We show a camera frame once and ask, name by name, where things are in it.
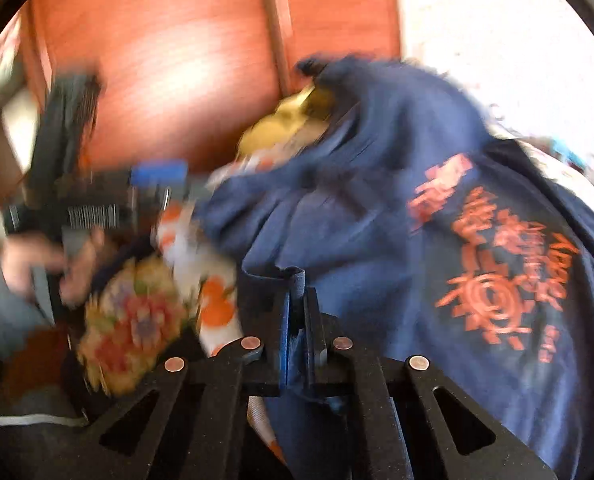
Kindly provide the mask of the grey sleeved left forearm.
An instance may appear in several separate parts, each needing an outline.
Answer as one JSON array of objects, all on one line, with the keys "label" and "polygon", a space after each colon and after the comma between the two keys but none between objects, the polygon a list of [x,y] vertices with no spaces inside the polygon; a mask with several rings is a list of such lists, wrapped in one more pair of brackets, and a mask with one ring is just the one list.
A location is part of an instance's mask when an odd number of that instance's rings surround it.
[{"label": "grey sleeved left forearm", "polygon": [[52,320],[40,307],[9,289],[0,262],[0,360],[22,350],[34,330],[51,325]]}]

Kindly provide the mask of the person's left hand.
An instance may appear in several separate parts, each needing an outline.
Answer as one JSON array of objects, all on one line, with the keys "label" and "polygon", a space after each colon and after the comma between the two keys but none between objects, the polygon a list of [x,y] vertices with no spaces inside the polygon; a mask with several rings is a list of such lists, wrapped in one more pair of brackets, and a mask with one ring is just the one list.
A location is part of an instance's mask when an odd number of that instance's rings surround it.
[{"label": "person's left hand", "polygon": [[25,299],[32,299],[34,285],[32,270],[43,269],[61,274],[60,297],[63,304],[75,307],[86,300],[94,273],[104,259],[107,249],[105,233],[94,228],[73,257],[43,234],[16,234],[3,242],[0,263],[6,286]]}]

